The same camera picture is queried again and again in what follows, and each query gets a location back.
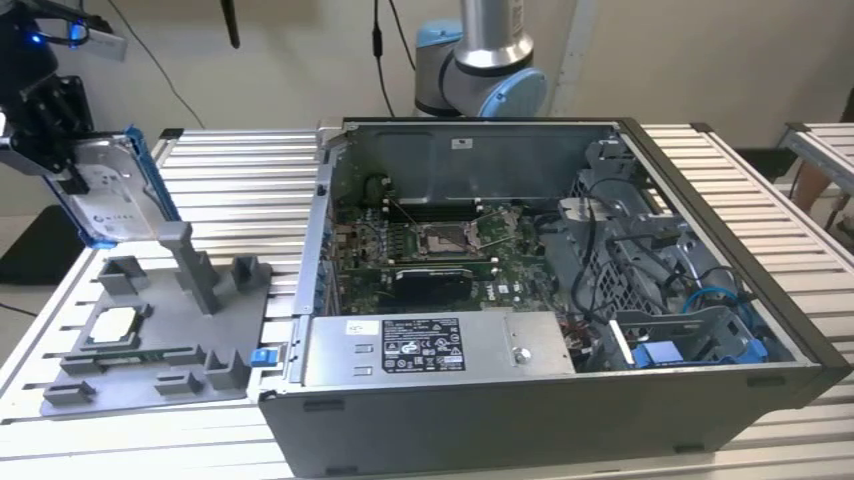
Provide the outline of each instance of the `white wall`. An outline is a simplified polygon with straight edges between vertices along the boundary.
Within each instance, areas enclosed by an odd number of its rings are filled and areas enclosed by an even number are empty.
[[[238,0],[243,45],[234,50],[214,0],[115,0],[209,128],[311,128],[323,117],[386,115],[371,56],[371,0]],[[430,19],[459,16],[458,0],[397,0],[410,46]],[[530,0],[526,25],[536,64],[554,84],[574,0]],[[106,0],[89,0],[129,38],[125,63],[58,49],[60,73],[83,77],[97,128],[134,123],[150,138],[197,128],[151,59]],[[387,0],[381,0],[389,93],[413,111],[413,71]],[[0,169],[0,215],[38,212],[50,201],[35,179]]]
[[[600,0],[598,12],[573,115],[702,121],[738,146],[774,144],[788,121],[840,120],[853,1]]]

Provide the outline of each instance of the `gray plastic bracket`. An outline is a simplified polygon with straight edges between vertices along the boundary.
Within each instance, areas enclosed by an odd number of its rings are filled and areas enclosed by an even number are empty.
[[[209,353],[205,361],[205,376],[215,390],[243,388],[250,378],[250,367],[243,363],[238,351],[233,350],[229,363],[221,362],[217,353]]]
[[[134,300],[139,291],[149,288],[151,282],[137,257],[114,257],[105,263],[98,281],[114,299]]]
[[[158,230],[158,242],[173,252],[181,270],[178,283],[190,290],[199,310],[211,315],[221,309],[219,300],[214,295],[214,285],[218,281],[217,271],[211,265],[207,253],[197,252],[190,243],[193,226],[187,222],[167,222]]]
[[[52,405],[79,405],[90,403],[95,389],[86,382],[51,385],[44,391],[44,399]]]
[[[163,372],[158,375],[155,389],[161,395],[193,395],[202,389],[202,383],[193,372]]]

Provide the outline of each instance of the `power supply label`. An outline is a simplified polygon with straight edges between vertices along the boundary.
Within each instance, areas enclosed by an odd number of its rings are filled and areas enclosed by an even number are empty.
[[[387,373],[466,370],[459,318],[383,320],[383,370]]]

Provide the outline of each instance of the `aluminum extrusion table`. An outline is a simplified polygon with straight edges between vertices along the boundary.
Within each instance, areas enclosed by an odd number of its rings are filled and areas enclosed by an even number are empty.
[[[854,363],[854,258],[738,157],[689,125],[645,129],[784,289]],[[194,244],[226,263],[254,253],[274,266],[262,344],[287,342],[314,189],[315,132],[186,131],[154,155]],[[122,245],[146,268],[174,265],[155,242]],[[107,254],[86,250],[0,370],[0,478],[113,476],[287,478],[287,461],[249,401],[153,408],[129,415],[39,417],[102,287]],[[255,369],[253,384],[275,372]],[[768,414],[716,454],[451,475],[461,479],[718,479],[845,477],[854,472],[854,377],[806,408]]]

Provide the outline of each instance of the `blue cable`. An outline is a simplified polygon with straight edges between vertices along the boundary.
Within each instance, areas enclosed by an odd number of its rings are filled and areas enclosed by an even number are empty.
[[[726,288],[705,287],[705,288],[701,288],[698,291],[696,291],[689,297],[689,299],[685,301],[685,305],[682,306],[682,313],[688,313],[689,308],[692,308],[692,305],[694,304],[694,301],[701,297],[701,295],[705,295],[706,293],[722,293],[729,298],[732,298],[736,302],[738,302],[738,295],[736,295],[736,293],[733,293]],[[740,310],[742,311],[742,315],[745,315],[745,318],[742,320],[745,321],[745,323],[750,322],[750,324],[748,325],[748,329],[752,330],[753,323],[754,323],[753,315],[750,314],[750,311],[748,310],[744,304],[740,304],[738,306],[740,306]]]
[[[682,306],[682,313],[688,313],[689,312],[689,308],[692,308],[692,305],[694,305],[694,301],[700,298],[701,295],[705,295],[708,293],[722,293],[728,297],[730,297],[733,300],[738,301],[738,295],[736,295],[726,288],[705,287],[705,288],[701,288],[698,291],[696,291],[692,294],[692,296],[689,297],[689,299],[685,301],[685,305]]]

